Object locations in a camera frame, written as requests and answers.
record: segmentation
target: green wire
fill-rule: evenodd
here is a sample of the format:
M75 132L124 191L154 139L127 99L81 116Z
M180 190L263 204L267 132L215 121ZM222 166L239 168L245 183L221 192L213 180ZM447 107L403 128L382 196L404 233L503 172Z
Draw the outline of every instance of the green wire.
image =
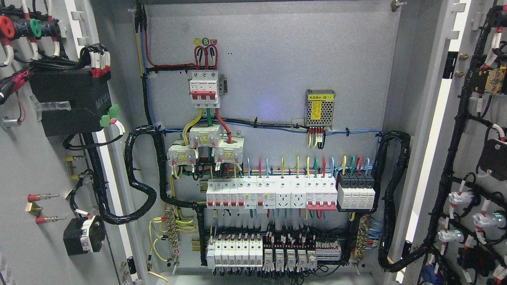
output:
M211 122L211 109L206 108L206 116L208 118L208 127L211 127L213 123Z
M350 168L350 175L353 175L354 174L354 165L355 165L355 157L352 156L350 158L350 164L349 164L349 168Z

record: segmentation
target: miniature circuit breaker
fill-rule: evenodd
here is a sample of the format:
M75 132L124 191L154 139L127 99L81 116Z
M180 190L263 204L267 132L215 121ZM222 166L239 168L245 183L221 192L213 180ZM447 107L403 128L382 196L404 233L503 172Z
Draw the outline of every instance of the miniature circuit breaker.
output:
M190 145L197 147L216 147L220 142L221 126L194 126L190 129Z
M220 108L220 72L218 70L192 71L190 99L195 108Z
M197 150L190 145L185 146L183 140L177 140L169 148L167 159L172 168L177 166L191 166L192 169L194 169L197 161Z
M306 90L307 127L332 127L336 93L333 90Z
M240 165L243 163L243 143L242 137L234 137L232 143L228 144L227 139L222 139L215 148L215 163L220 166L222 163L234 163Z

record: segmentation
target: main circuit breaker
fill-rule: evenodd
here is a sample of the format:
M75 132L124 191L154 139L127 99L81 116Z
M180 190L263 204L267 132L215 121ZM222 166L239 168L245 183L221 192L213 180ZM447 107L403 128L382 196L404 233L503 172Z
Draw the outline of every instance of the main circuit breaker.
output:
M210 179L207 207L267 212L269 209L336 210L333 177Z
M220 71L192 71L190 97L195 108L220 108Z

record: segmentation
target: green terminal connector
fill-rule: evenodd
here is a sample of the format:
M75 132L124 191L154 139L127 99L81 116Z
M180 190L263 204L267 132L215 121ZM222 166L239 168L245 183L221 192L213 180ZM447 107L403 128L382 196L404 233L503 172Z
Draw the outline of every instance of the green terminal connector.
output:
M110 120L112 118L116 118L120 114L120 106L118 104L115 104L109 108L109 111L107 112L107 115L102 116L100 119L100 126L105 128L109 127L111 125Z

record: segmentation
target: red cap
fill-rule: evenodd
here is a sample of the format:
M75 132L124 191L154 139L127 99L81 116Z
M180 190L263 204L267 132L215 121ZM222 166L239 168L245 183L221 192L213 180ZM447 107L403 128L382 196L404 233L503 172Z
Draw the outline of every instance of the red cap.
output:
M45 216L41 216L41 217L37 217L35 218L35 223L40 225L40 224L43 224L46 222L46 217Z
M30 194L28 196L28 202L30 203L33 203L35 201L38 201L39 200L39 195L38 194Z

